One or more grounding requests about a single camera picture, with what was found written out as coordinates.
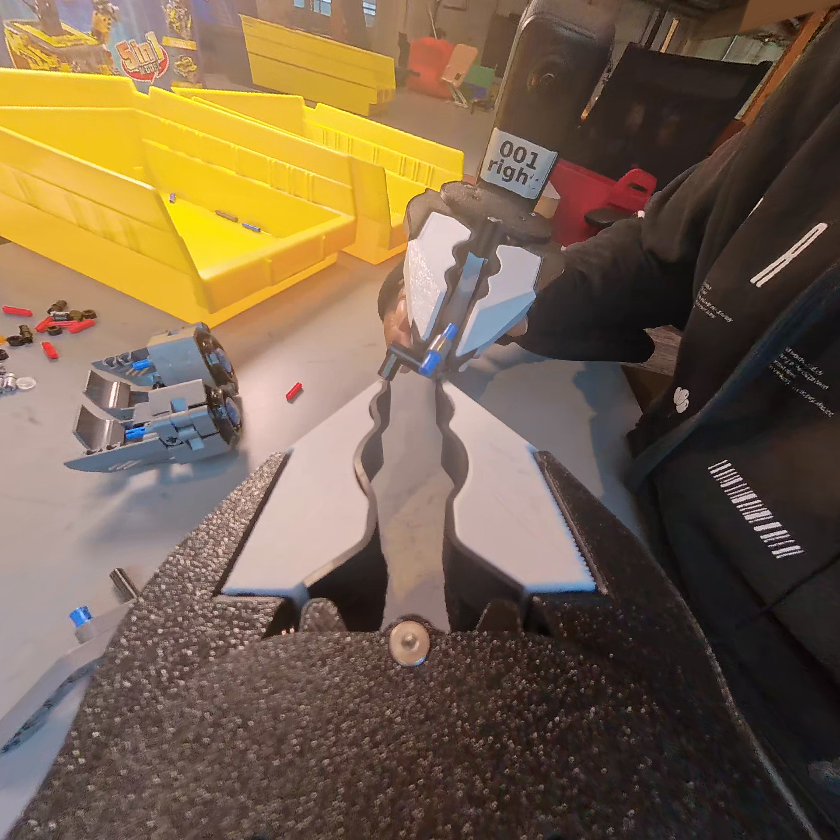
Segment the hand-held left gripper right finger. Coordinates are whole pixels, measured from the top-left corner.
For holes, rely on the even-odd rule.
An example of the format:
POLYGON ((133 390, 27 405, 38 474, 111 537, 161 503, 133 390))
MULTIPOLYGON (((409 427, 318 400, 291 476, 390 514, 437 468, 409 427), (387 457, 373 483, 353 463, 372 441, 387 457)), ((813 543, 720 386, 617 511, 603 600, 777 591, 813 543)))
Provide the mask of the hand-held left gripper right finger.
POLYGON ((453 483, 445 533, 457 551, 520 596, 595 592, 535 447, 452 383, 435 395, 453 483))

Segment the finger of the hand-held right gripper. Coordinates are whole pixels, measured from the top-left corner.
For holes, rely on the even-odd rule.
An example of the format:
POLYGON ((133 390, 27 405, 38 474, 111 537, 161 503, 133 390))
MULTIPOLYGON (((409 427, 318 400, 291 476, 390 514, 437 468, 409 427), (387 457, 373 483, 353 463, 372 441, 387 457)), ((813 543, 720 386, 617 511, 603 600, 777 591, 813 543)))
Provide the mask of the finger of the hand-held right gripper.
POLYGON ((456 218, 430 214, 418 236, 408 243, 403 268, 406 312, 416 346, 434 337, 440 316, 462 335, 475 293, 475 278, 462 282, 454 250, 469 241, 470 230, 456 218))
POLYGON ((512 245, 497 247, 499 270, 488 277, 486 293, 470 303, 458 329, 453 371, 462 371, 477 355, 504 336, 526 316, 537 292, 542 264, 538 253, 512 245))

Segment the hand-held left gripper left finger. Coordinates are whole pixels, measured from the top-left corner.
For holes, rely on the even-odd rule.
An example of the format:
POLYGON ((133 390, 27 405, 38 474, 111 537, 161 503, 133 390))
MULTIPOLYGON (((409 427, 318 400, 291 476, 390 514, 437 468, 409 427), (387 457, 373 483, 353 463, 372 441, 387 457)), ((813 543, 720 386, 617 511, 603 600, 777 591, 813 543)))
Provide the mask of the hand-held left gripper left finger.
POLYGON ((372 480, 392 387, 379 380, 285 454, 234 552, 221 594, 306 602, 310 588, 366 548, 377 523, 372 480))

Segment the black connector with blue pins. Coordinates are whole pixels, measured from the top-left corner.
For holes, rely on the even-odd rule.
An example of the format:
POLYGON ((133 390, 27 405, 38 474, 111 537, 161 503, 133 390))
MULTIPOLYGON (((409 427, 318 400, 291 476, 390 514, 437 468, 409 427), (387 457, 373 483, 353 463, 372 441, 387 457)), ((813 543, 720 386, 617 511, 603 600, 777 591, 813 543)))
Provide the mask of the black connector with blue pins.
MULTIPOLYGON (((475 293, 471 303, 484 296, 487 279, 490 276, 491 261, 496 257, 497 247, 507 236, 506 228, 499 217, 482 217, 470 231, 469 241, 454 250, 458 267, 464 267, 462 282, 468 276, 475 278, 475 293)), ((434 337, 428 342, 407 350, 399 344, 388 347, 379 375, 390 382, 400 370, 413 371, 422 377, 442 380, 453 372, 449 362, 454 359, 453 347, 457 344, 459 328, 450 323, 444 326, 445 318, 440 316, 434 329, 434 337)))

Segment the person's right forearm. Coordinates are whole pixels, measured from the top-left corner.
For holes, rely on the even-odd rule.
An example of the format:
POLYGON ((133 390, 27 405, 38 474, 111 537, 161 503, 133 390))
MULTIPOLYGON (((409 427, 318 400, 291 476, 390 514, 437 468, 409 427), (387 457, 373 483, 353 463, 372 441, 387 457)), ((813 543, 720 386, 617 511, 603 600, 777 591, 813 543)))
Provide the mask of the person's right forearm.
POLYGON ((584 242, 550 246, 539 292, 514 342, 546 358, 645 361, 647 329, 685 323, 709 208, 705 160, 658 192, 642 217, 584 242))

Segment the grey desk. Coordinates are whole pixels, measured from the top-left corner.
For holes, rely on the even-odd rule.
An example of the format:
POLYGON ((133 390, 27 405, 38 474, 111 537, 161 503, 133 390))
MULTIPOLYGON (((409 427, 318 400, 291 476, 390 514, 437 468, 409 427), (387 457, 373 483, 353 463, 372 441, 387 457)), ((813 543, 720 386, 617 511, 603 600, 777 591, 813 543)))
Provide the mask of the grey desk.
MULTIPOLYGON (((245 437, 237 452, 191 465, 108 476, 70 470, 72 434, 92 361, 144 346, 180 321, 14 244, 1 247, 2 305, 66 299, 98 325, 61 341, 62 359, 14 350, 7 366, 32 375, 29 392, 2 396, 2 715, 77 640, 68 618, 117 605, 109 573, 148 580, 160 563, 252 471, 288 449, 375 380, 384 355, 376 299, 400 261, 336 264, 214 328, 237 372, 245 437), (296 401, 286 392, 303 384, 296 401)), ((401 374, 374 481, 389 568, 385 619, 419 613, 446 627, 440 544, 452 487, 440 465, 430 383, 401 374)), ((490 349, 457 386, 547 450, 642 536, 622 483, 625 434, 640 409, 616 364, 542 360, 515 345, 490 349)), ((30 740, 2 756, 2 838, 37 791, 67 735, 87 681, 78 683, 30 740)))

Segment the person's right hand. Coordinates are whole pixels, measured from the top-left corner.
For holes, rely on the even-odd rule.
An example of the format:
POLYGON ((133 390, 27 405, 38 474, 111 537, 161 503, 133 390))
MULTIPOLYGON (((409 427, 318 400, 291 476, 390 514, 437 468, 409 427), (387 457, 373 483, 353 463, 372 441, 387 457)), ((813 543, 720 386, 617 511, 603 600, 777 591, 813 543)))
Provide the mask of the person's right hand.
POLYGON ((399 344, 407 350, 413 349, 412 325, 407 313, 405 289, 389 293, 379 300, 380 316, 385 346, 399 344))

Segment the small beige chair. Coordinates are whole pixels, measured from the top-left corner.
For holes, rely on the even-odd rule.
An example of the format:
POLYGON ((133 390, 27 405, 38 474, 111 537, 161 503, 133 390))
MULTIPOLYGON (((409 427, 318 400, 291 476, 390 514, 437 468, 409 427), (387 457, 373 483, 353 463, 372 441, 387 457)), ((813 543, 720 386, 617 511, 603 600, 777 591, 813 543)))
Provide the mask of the small beige chair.
POLYGON ((478 57, 478 48, 472 45, 457 44, 449 58, 446 68, 441 75, 441 83, 451 94, 452 101, 457 106, 468 109, 469 103, 461 87, 478 57))

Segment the red chair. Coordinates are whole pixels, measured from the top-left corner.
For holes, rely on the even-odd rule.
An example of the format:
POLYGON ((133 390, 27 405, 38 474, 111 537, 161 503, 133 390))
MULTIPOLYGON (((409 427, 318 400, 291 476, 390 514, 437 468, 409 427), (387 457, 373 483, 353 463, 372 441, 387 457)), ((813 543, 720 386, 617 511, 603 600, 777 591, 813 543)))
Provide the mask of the red chair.
POLYGON ((655 194, 657 180, 635 168, 614 181, 577 164, 558 161, 550 183, 559 197, 551 219, 553 241, 569 247, 643 211, 655 194))

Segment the grey twin engine toy assembly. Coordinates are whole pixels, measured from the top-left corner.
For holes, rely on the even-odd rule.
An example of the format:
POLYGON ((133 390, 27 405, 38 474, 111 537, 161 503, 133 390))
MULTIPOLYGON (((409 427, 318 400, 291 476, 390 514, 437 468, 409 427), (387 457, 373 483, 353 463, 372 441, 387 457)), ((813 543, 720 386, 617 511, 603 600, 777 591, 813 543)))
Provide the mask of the grey twin engine toy assembly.
POLYGON ((186 465, 234 451, 243 432, 238 378, 203 322, 158 333, 91 363, 73 434, 76 471, 186 465))

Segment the grey beam with black axle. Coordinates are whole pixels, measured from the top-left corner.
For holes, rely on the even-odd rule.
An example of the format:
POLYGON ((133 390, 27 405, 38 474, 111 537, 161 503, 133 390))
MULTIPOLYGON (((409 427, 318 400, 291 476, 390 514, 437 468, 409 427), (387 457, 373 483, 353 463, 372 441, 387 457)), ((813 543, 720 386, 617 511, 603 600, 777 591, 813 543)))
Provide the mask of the grey beam with black axle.
POLYGON ((82 680, 88 679, 100 665, 112 636, 143 588, 143 583, 132 569, 115 568, 111 570, 109 579, 119 603, 98 615, 92 614, 85 605, 69 615, 77 644, 58 657, 2 715, 2 755, 15 751, 42 729, 51 712, 70 691, 82 680))

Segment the scattered small building pieces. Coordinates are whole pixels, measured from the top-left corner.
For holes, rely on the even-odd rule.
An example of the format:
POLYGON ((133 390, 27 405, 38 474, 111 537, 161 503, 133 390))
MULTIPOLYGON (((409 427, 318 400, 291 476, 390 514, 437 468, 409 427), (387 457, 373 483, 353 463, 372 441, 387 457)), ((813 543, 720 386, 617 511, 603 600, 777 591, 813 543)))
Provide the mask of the scattered small building pieces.
POLYGON ((48 364, 61 361, 61 341, 66 336, 84 333, 98 324, 98 314, 93 309, 72 309, 64 299, 52 303, 45 315, 36 320, 30 308, 3 304, 2 319, 9 320, 15 332, 1 336, 1 394, 15 394, 33 390, 37 381, 29 374, 17 374, 9 369, 14 350, 38 350, 48 364))

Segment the large yellow storage bin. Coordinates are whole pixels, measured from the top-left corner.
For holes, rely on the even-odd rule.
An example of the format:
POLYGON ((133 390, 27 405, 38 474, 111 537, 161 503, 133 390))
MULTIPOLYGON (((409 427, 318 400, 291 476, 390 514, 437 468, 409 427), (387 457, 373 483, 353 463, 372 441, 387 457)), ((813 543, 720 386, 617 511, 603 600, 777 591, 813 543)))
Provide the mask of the large yellow storage bin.
POLYGON ((130 79, 3 68, 1 95, 2 236, 176 318, 217 326, 354 239, 351 217, 237 174, 221 143, 147 113, 130 79))

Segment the toy kit box with badge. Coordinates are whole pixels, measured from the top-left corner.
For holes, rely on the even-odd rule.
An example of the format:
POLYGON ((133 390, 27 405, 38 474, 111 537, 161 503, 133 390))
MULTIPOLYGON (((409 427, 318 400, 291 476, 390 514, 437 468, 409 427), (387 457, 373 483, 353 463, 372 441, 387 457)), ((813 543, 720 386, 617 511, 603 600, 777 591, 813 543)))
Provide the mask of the toy kit box with badge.
POLYGON ((2 1, 1 63, 17 70, 129 78, 133 45, 154 56, 165 48, 177 2, 2 1))

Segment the wooden post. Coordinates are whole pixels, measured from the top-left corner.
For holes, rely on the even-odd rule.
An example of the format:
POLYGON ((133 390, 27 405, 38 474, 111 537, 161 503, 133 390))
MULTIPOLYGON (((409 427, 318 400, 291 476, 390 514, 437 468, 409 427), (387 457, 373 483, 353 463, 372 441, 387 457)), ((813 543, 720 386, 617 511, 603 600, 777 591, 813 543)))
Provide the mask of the wooden post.
POLYGON ((759 90, 740 117, 744 125, 749 126, 756 119, 759 111, 771 93, 799 59, 804 49, 814 36, 825 26, 838 11, 838 1, 749 1, 742 17, 739 33, 765 25, 777 24, 788 18, 804 17, 791 44, 786 47, 781 58, 763 80, 759 90))

